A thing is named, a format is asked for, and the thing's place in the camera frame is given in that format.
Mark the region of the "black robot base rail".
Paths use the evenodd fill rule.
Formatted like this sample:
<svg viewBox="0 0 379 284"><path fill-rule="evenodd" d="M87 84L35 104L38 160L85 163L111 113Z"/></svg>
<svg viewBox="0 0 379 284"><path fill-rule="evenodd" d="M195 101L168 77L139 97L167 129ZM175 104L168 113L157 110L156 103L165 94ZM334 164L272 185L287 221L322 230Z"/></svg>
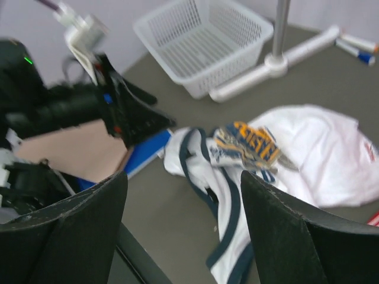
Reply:
<svg viewBox="0 0 379 284"><path fill-rule="evenodd" d="M120 224L116 251L137 283L172 283L123 223Z"/></svg>

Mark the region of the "white printed tank top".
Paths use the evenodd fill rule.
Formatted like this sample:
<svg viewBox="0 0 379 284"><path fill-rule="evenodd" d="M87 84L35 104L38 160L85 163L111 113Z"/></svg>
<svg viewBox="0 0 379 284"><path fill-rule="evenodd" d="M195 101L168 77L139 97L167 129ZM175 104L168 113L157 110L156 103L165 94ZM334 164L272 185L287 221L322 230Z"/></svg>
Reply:
<svg viewBox="0 0 379 284"><path fill-rule="evenodd" d="M378 199L378 150L350 116L315 105L270 109L207 133L174 132L164 167L184 176L217 219L206 265L217 283L242 283L253 259L241 194L243 171L319 208Z"/></svg>

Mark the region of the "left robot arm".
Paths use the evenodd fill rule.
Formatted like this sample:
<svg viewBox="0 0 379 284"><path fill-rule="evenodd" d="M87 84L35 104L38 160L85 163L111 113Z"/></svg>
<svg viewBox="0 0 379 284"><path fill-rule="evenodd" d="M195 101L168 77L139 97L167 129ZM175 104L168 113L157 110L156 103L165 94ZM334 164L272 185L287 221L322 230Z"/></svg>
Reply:
<svg viewBox="0 0 379 284"><path fill-rule="evenodd" d="M1 40L1 216L17 217L124 169L135 145L175 126L105 54L93 80L46 86L23 43Z"/></svg>

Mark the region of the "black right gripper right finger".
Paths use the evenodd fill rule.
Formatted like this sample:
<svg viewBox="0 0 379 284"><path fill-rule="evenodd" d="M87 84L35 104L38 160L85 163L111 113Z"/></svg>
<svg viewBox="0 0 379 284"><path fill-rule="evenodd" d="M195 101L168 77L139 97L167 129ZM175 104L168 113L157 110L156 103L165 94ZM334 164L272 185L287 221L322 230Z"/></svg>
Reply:
<svg viewBox="0 0 379 284"><path fill-rule="evenodd" d="M312 206L241 175L261 283L378 283L378 227Z"/></svg>

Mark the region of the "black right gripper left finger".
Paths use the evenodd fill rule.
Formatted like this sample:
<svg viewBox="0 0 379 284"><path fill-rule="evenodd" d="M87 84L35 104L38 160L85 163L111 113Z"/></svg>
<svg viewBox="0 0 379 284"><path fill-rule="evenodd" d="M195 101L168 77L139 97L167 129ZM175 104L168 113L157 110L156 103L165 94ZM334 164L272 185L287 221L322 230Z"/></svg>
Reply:
<svg viewBox="0 0 379 284"><path fill-rule="evenodd" d="M1 225L1 283L107 283L127 196L118 172Z"/></svg>

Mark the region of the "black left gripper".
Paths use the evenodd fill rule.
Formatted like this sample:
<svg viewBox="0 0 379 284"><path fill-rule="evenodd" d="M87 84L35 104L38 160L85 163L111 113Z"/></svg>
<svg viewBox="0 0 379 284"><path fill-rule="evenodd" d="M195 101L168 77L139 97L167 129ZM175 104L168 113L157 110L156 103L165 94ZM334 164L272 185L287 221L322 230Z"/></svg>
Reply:
<svg viewBox="0 0 379 284"><path fill-rule="evenodd" d="M91 80L97 89L98 108L106 131L110 136L121 139L125 148L135 146L167 128L176 126L174 118L150 106L158 102L154 95L126 79L123 81L134 96L121 87L122 100L125 103L122 118L121 99L117 98L118 83L114 83L111 78L114 69L105 53L95 54L91 67Z"/></svg>

